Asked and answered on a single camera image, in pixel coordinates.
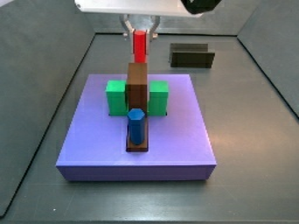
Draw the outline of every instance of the brown block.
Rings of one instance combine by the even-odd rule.
[[[146,64],[129,63],[125,81],[126,106],[141,109],[146,115]]]
[[[129,132],[126,130],[125,151],[127,151],[127,152],[148,151],[148,122],[146,122],[146,117],[144,118],[144,141],[138,145],[131,144],[131,142],[129,140]]]

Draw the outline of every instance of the purple platform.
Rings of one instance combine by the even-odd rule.
[[[126,152],[126,118],[107,116],[107,80],[91,74],[82,90],[55,166],[69,181],[206,179],[216,166],[188,74],[149,74],[168,81],[166,116],[148,117],[148,152]]]

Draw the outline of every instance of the blue cylinder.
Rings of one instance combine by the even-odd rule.
[[[126,113],[127,132],[131,144],[141,144],[145,140],[145,113],[140,108],[131,108]]]

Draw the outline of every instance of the table surface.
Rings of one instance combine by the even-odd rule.
[[[208,43],[212,69],[170,68],[170,43]],[[149,52],[149,74],[190,75],[217,159],[209,180],[63,180],[54,163],[86,77],[122,74],[127,61],[121,35],[97,35],[0,221],[299,221],[297,120],[236,38],[161,35]]]

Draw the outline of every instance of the red block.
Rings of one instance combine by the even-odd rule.
[[[145,31],[134,31],[134,63],[145,63]]]

